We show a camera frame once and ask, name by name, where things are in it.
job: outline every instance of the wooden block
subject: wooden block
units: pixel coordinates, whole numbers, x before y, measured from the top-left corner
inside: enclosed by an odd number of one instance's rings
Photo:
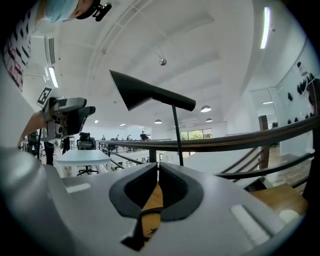
[[[264,202],[277,214],[283,210],[293,210],[303,215],[308,209],[308,202],[288,184],[254,191],[251,194]]]
[[[142,210],[163,207],[163,206],[164,204],[163,204],[162,190],[159,184],[157,184]],[[157,229],[160,226],[161,215],[155,214],[155,213],[148,214],[148,215],[142,216],[141,221],[142,221],[143,235],[145,237],[148,237],[149,235],[147,233],[150,232],[151,229]]]

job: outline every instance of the air vent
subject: air vent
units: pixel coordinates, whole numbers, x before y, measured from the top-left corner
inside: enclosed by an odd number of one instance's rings
[[[50,62],[51,64],[56,63],[56,58],[55,58],[55,39],[54,38],[49,38],[49,57],[50,57]]]

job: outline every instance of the black lamp shade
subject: black lamp shade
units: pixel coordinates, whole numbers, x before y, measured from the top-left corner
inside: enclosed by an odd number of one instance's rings
[[[196,106],[194,99],[178,93],[153,86],[129,75],[110,70],[111,77],[129,111],[150,99],[160,101],[177,108],[193,111]]]

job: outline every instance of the face mask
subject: face mask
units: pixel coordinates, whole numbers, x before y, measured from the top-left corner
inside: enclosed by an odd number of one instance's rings
[[[48,0],[44,18],[51,23],[68,20],[77,8],[78,0]]]

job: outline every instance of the desk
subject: desk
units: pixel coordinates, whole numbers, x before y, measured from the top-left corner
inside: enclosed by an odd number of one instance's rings
[[[107,164],[108,172],[111,172],[111,158],[100,150],[72,149],[65,152],[56,162],[63,166],[98,166]]]

